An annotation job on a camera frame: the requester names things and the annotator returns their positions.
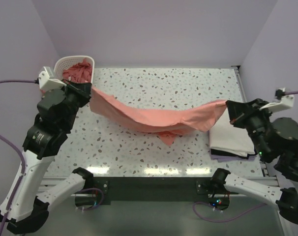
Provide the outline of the salmon pink t shirt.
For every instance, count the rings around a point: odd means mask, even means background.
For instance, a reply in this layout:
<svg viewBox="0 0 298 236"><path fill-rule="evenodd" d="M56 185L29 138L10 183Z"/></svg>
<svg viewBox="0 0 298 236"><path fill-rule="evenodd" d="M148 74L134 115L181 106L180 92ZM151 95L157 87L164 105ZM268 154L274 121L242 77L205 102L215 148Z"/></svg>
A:
<svg viewBox="0 0 298 236"><path fill-rule="evenodd" d="M195 130L209 131L224 114L225 100L216 100L188 110L137 109L129 107L96 87L91 89L90 110L137 132L156 134L170 146L176 136Z"/></svg>

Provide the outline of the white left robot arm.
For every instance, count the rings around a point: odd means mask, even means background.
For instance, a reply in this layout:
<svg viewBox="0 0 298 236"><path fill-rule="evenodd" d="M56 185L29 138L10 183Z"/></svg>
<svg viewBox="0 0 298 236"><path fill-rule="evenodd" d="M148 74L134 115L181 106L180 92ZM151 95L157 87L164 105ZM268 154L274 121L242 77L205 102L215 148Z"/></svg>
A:
<svg viewBox="0 0 298 236"><path fill-rule="evenodd" d="M0 205L0 235L4 227L14 235L34 233L44 225L56 205L72 194L93 189L93 174L78 167L56 186L38 193L48 167L73 128L78 110L89 103L90 93L91 83L64 81L61 88L43 94L23 150L16 149L21 164Z"/></svg>

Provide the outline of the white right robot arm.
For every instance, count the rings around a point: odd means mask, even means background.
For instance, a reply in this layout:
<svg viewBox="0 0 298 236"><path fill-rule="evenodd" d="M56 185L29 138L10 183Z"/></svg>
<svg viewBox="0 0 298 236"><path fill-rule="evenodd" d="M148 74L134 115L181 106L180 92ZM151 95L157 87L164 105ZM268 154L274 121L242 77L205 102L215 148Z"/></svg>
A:
<svg viewBox="0 0 298 236"><path fill-rule="evenodd" d="M226 102L230 123L242 128L254 144L260 161L274 163L268 174L276 180L284 179L286 185L249 180L218 168L210 179L216 193L238 193L258 200L276 209L280 216L298 225L298 123L292 118L280 117L270 121L270 116L294 105L294 97L284 96L278 101L255 99L247 103Z"/></svg>

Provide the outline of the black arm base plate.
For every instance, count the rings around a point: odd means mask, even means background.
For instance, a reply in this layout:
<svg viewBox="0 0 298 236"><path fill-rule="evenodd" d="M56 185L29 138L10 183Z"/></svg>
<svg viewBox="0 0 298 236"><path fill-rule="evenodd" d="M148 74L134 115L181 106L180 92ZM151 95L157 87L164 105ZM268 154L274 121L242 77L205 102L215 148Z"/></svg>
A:
<svg viewBox="0 0 298 236"><path fill-rule="evenodd" d="M210 186L209 177L94 177L84 192L75 194L75 206L92 208L128 202L204 202L226 210L232 194Z"/></svg>

